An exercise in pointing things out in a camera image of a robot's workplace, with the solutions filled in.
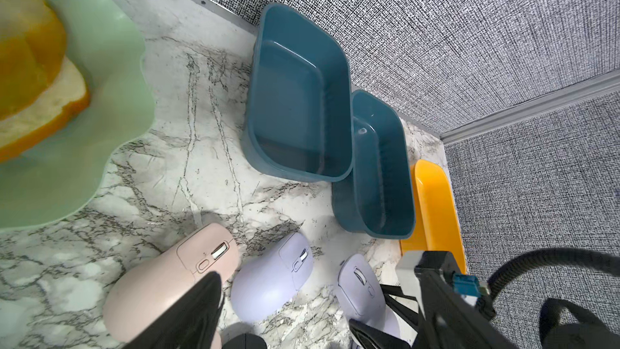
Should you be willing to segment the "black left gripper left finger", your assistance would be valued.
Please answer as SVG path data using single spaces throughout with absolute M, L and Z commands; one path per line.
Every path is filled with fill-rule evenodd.
M 222 278 L 213 271 L 125 347 L 220 348 L 222 339 L 217 327 L 223 307 Z

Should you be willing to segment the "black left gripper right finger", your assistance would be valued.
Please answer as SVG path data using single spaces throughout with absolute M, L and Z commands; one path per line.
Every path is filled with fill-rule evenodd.
M 421 276 L 419 309 L 424 317 L 415 348 L 513 348 L 487 319 L 439 279 Z

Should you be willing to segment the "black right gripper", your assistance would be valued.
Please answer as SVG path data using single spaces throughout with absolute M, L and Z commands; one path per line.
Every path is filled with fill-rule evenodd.
M 387 307 L 414 330 L 423 328 L 424 317 L 421 309 L 417 311 L 400 303 L 397 298 L 408 301 L 418 301 L 415 296 L 406 295 L 400 286 L 380 284 Z M 366 349 L 411 349 L 412 347 L 402 339 L 384 333 L 360 321 L 350 319 L 349 328 L 358 345 Z

